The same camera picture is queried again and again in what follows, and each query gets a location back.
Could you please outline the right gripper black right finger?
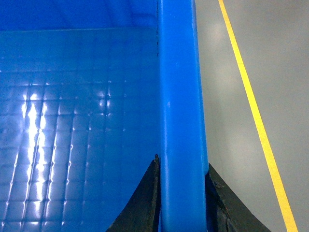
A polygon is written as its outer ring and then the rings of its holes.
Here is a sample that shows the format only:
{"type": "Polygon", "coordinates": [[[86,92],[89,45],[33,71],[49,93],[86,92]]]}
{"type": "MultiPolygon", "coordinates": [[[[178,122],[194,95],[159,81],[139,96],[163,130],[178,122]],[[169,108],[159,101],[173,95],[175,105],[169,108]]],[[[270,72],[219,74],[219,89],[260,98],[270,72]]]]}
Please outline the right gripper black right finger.
{"type": "Polygon", "coordinates": [[[205,175],[207,231],[268,232],[216,170],[209,165],[205,175]]]}

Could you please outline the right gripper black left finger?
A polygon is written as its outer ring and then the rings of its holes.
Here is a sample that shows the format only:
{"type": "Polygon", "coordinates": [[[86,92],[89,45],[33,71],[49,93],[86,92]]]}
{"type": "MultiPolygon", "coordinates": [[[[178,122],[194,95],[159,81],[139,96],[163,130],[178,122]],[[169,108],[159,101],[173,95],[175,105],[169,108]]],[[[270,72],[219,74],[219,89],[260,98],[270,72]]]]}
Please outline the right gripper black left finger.
{"type": "Polygon", "coordinates": [[[156,154],[108,232],[157,232],[161,208],[160,162],[156,154]]]}

